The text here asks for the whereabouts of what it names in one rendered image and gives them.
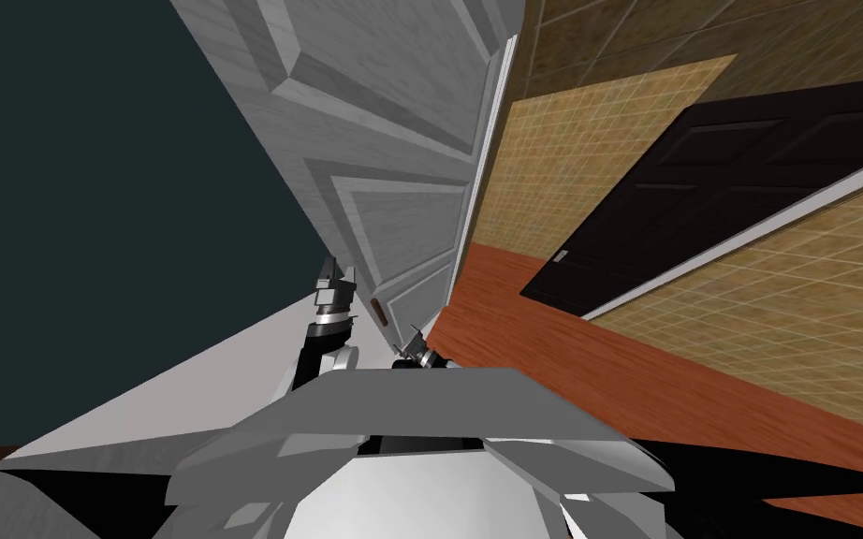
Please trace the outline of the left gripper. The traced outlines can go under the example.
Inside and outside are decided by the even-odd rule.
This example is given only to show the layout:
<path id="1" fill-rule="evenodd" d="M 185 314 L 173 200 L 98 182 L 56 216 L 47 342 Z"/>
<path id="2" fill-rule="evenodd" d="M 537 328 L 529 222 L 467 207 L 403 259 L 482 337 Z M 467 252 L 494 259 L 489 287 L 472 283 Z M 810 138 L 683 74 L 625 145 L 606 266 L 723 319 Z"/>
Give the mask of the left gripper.
<path id="1" fill-rule="evenodd" d="M 357 290 L 356 268 L 347 267 L 342 279 L 337 278 L 337 260 L 329 255 L 323 264 L 322 279 L 315 286 L 316 321 L 343 321 L 349 316 Z"/>

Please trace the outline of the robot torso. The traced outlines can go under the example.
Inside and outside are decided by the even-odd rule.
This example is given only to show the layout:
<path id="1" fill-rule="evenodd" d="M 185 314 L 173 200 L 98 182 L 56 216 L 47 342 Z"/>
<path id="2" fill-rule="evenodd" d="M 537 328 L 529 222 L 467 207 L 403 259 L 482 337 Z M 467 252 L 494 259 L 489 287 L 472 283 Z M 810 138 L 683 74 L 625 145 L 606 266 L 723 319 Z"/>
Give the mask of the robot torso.
<path id="1" fill-rule="evenodd" d="M 510 369 L 336 370 L 171 473 L 176 539 L 666 539 L 659 460 Z"/>

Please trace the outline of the grey panelled door leaf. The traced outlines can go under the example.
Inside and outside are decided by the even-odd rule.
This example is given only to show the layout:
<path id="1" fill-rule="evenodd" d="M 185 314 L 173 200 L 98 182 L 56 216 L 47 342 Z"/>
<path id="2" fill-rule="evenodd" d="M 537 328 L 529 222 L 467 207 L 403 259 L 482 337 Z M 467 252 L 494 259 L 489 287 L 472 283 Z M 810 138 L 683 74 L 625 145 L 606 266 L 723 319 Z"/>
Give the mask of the grey panelled door leaf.
<path id="1" fill-rule="evenodd" d="M 525 0 L 170 3 L 404 344 L 452 296 Z"/>

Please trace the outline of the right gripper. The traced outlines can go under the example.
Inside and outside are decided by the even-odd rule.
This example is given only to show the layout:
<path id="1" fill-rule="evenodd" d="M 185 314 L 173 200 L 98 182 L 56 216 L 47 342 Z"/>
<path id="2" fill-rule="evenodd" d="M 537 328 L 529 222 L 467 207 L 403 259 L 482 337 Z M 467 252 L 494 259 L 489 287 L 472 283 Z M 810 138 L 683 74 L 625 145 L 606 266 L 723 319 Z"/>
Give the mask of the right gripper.
<path id="1" fill-rule="evenodd" d="M 411 326 L 414 334 L 399 348 L 394 346 L 396 358 L 394 364 L 432 364 L 433 350 L 427 345 L 422 330 Z"/>

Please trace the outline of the black panelled door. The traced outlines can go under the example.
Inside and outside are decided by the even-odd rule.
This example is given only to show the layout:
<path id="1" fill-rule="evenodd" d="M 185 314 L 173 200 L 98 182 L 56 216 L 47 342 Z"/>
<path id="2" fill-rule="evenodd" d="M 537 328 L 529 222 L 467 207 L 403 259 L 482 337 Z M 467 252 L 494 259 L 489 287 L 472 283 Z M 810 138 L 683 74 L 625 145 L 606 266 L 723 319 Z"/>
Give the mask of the black panelled door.
<path id="1" fill-rule="evenodd" d="M 522 295 L 591 313 L 862 168 L 863 81 L 690 106 Z"/>

